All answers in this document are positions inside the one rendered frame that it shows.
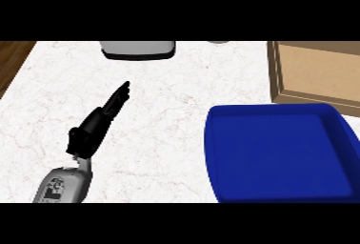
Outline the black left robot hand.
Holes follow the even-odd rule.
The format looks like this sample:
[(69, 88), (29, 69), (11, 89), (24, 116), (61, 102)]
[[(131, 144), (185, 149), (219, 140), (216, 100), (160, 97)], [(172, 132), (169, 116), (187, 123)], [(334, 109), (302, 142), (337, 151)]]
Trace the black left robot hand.
[(70, 128), (66, 153), (73, 157), (88, 159), (95, 153), (104, 140), (109, 125), (128, 99), (129, 82), (125, 82), (104, 105), (89, 112), (79, 126)]

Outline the blue plastic tray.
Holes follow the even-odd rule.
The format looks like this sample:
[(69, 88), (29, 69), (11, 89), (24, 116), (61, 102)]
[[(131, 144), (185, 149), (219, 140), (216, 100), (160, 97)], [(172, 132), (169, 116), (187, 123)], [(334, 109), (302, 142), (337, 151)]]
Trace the blue plastic tray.
[(221, 203), (360, 203), (360, 140), (330, 105), (212, 107), (203, 150)]

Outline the brown cardboard box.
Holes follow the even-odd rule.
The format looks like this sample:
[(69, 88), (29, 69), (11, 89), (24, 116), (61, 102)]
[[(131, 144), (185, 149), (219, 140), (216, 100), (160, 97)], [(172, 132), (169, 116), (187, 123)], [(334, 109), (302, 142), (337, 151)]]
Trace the brown cardboard box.
[(274, 103), (327, 103), (360, 117), (360, 41), (268, 41)]

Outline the grey and black appliance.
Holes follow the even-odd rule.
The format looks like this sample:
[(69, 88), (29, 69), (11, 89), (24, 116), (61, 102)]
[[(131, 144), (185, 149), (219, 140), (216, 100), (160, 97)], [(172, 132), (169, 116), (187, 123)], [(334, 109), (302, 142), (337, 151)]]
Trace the grey and black appliance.
[(104, 57), (111, 60), (162, 60), (175, 53), (173, 41), (101, 41), (100, 46)]

